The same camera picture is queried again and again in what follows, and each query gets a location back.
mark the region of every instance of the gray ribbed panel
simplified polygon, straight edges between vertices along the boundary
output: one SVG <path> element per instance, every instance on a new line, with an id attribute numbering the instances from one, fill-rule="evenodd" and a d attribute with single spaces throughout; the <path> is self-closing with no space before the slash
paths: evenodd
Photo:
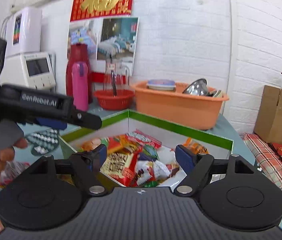
<path id="1" fill-rule="evenodd" d="M 92 198 L 69 223 L 42 232 L 6 229 L 0 240 L 275 240 L 279 228 L 263 232 L 237 232 L 206 218 L 194 200 L 173 195 L 168 187 L 115 188 Z"/>

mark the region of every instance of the metal bowl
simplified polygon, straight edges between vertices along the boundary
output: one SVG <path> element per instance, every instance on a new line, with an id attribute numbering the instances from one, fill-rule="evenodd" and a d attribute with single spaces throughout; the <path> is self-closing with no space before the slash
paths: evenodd
<path id="1" fill-rule="evenodd" d="M 193 96 L 208 96 L 210 93 L 207 87 L 207 80 L 205 78 L 200 78 L 194 81 L 182 93 Z"/>

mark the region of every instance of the glass jug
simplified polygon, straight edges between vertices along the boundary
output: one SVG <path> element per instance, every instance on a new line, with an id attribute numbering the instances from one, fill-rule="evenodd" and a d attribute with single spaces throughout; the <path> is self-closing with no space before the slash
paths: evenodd
<path id="1" fill-rule="evenodd" d="M 123 93 L 123 90 L 129 86 L 130 70 L 122 65 L 120 59 L 106 59 L 106 68 L 103 82 L 103 90 L 111 92 L 113 96 Z"/>

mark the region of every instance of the red thermos bottle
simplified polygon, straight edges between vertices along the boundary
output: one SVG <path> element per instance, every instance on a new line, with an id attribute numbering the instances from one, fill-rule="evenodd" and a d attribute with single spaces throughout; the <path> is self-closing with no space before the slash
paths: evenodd
<path id="1" fill-rule="evenodd" d="M 87 45 L 86 44 L 74 44 L 71 45 L 71 52 L 68 59 L 68 65 L 66 67 L 65 85 L 66 85 L 66 95 L 73 96 L 73 83 L 72 83 L 72 66 L 76 62 L 85 62 L 87 65 L 87 85 L 88 85 L 88 96 L 89 104 L 92 103 L 92 70 L 91 64 L 87 55 Z"/>

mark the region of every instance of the plaid cloth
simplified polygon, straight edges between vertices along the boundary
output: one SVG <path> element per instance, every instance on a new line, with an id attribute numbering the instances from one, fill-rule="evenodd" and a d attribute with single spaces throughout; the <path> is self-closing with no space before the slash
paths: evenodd
<path id="1" fill-rule="evenodd" d="M 244 134 L 243 140 L 254 154 L 264 174 L 282 190 L 282 170 L 270 174 L 282 168 L 280 157 L 256 134 Z"/>

